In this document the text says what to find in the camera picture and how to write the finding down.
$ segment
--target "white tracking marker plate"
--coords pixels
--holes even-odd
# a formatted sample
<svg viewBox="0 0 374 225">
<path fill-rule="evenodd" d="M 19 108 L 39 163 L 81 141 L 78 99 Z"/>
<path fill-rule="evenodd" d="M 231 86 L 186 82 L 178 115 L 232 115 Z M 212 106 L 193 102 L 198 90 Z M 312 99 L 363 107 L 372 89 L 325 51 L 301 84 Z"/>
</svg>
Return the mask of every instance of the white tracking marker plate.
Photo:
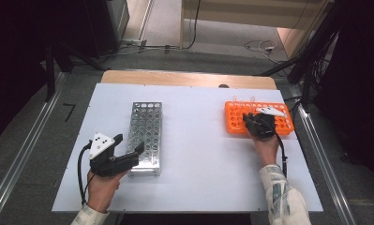
<svg viewBox="0 0 374 225">
<path fill-rule="evenodd" d="M 107 148 L 109 148 L 111 145 L 114 144 L 114 139 L 110 138 L 106 135 L 103 135 L 99 132 L 96 132 L 94 135 L 93 142 L 91 144 L 90 152 L 88 157 L 90 159 L 95 158 L 98 156 L 101 152 L 105 151 Z"/>
<path fill-rule="evenodd" d="M 286 113 L 281 112 L 273 107 L 257 108 L 256 110 L 263 114 L 278 115 L 278 116 L 284 116 L 284 117 L 287 116 Z"/>
</svg>

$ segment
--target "person's left hand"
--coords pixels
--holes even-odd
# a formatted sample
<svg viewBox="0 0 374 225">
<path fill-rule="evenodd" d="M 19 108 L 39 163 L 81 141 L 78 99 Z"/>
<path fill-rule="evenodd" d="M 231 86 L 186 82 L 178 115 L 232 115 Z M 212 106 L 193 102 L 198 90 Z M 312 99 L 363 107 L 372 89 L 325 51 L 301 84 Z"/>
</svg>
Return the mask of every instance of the person's left hand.
<svg viewBox="0 0 374 225">
<path fill-rule="evenodd" d="M 87 205 L 100 213 L 107 213 L 108 208 L 111 206 L 114 192 L 119 188 L 120 179 L 126 173 L 127 172 L 121 172 L 113 177 L 95 175 L 88 185 Z M 90 180 L 93 175 L 92 172 L 89 172 L 87 174 L 87 180 Z"/>
</svg>

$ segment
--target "orange rack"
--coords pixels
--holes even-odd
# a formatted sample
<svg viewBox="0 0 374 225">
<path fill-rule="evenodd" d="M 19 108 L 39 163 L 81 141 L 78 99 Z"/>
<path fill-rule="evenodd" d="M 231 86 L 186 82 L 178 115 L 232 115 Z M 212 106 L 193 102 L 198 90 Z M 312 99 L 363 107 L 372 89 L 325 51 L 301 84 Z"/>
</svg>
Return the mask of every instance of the orange rack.
<svg viewBox="0 0 374 225">
<path fill-rule="evenodd" d="M 247 133 L 246 124 L 243 121 L 243 113 L 260 113 L 257 108 L 273 107 L 286 114 L 284 116 L 275 116 L 276 131 L 279 135 L 288 135 L 294 130 L 292 117 L 289 114 L 287 106 L 283 103 L 273 102 L 252 102 L 252 101 L 226 101 L 225 118 L 227 131 L 229 133 Z"/>
</svg>

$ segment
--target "human hand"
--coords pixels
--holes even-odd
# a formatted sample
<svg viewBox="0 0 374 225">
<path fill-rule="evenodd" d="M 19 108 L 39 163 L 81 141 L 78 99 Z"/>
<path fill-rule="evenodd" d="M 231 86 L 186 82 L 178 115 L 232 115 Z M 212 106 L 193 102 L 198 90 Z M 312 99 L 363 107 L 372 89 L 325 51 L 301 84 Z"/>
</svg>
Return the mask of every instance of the human hand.
<svg viewBox="0 0 374 225">
<path fill-rule="evenodd" d="M 268 139 L 259 139 L 248 132 L 248 136 L 254 141 L 257 155 L 260 158 L 262 166 L 277 164 L 277 149 L 279 142 L 274 135 Z"/>
<path fill-rule="evenodd" d="M 111 206 L 114 192 L 119 188 L 120 179 L 126 173 L 121 172 L 113 177 L 95 175 L 88 185 L 87 205 L 100 213 L 107 213 L 108 208 Z M 93 175 L 90 171 L 87 174 L 87 180 L 90 180 Z"/>
</svg>

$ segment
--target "patterned sleeve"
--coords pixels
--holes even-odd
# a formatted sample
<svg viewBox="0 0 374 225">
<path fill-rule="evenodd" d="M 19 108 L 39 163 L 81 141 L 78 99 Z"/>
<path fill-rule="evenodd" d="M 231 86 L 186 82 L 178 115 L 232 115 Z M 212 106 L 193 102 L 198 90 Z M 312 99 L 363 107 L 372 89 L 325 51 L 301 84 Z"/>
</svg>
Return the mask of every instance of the patterned sleeve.
<svg viewBox="0 0 374 225">
<path fill-rule="evenodd" d="M 85 204 L 71 225 L 102 225 L 108 215 L 109 213 L 99 213 Z"/>
<path fill-rule="evenodd" d="M 290 186 L 278 165 L 268 165 L 260 169 L 268 203 L 268 217 L 271 225 L 311 224 L 306 202 L 301 193 Z"/>
</svg>

